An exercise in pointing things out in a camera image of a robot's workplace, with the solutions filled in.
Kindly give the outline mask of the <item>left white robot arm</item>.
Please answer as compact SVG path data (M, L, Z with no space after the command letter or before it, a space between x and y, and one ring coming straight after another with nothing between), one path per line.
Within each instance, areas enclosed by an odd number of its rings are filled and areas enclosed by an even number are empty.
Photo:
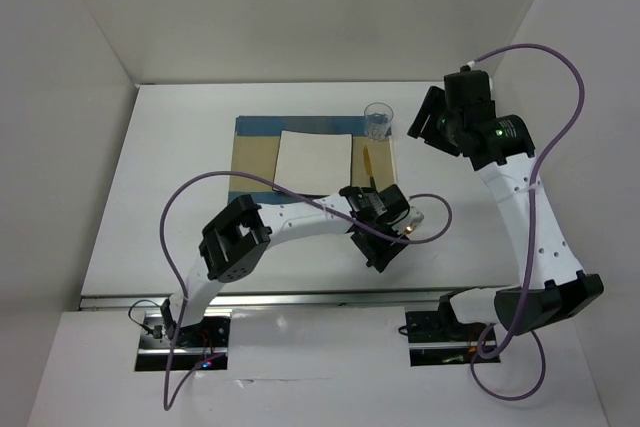
M366 265L382 272L423 219L395 184L381 192L344 187L327 197L289 204L260 204L241 195L203 228L187 293L178 292L161 306L161 332L176 346L193 341L220 290L250 275L272 247L319 235L348 235Z

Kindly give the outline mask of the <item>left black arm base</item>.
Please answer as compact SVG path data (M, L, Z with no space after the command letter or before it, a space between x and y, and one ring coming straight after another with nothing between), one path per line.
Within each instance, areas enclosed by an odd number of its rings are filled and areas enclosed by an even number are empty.
M129 320L140 328L136 372L160 372L166 368L172 340L159 310L158 303L141 299L127 311ZM189 371L194 366L202 371L226 370L230 333L228 313L206 315L200 324L187 327L179 334L171 370Z

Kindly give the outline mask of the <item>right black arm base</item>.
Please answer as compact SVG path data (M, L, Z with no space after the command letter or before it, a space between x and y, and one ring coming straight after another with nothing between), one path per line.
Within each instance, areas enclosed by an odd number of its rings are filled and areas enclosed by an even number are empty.
M411 367L456 366L471 363L485 327L459 323L449 306L439 305L435 310L407 310L397 332L408 342Z

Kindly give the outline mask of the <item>gold knife green handle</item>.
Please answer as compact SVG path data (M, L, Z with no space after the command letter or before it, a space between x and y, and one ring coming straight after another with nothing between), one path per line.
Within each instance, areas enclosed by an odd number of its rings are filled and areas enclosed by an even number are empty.
M367 145L365 145L363 147L363 163L364 163L365 173L369 178L370 188L373 189L373 190L376 190L377 186L376 186L376 181L375 181L375 177L374 177L374 173L373 173L370 152L369 152L369 148L368 148Z

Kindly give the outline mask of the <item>square white black-rimmed plate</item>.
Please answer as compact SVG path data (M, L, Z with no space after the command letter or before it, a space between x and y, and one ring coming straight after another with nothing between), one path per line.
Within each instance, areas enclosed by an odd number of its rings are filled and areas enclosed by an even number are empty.
M305 196L324 197L351 184L352 135L283 131L274 182Z

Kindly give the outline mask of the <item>clear drinking glass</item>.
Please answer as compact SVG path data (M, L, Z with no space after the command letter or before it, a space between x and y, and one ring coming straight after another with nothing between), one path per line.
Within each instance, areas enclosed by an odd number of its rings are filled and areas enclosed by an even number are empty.
M364 109L364 133L372 141L383 141L391 132L393 109L386 103L374 102Z

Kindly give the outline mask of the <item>blue beige white placemat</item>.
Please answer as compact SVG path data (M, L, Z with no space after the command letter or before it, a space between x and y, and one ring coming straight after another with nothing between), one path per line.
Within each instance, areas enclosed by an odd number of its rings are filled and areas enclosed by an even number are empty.
M376 186L384 189L396 182L392 138L372 141L365 136L361 116L239 116L231 169L274 182L280 136L283 131L311 134L351 134L352 165L349 186L368 187L363 147L368 146Z

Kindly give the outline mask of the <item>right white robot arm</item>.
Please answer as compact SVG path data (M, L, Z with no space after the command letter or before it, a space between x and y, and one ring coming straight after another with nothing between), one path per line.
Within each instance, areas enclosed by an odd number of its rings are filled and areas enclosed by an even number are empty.
M498 207L518 267L515 286L442 296L441 335L457 339L471 324L493 324L519 336L574 317L603 293L600 276L584 271L561 231L524 121L497 115L486 72L445 76L443 87L428 90L408 134L470 160Z

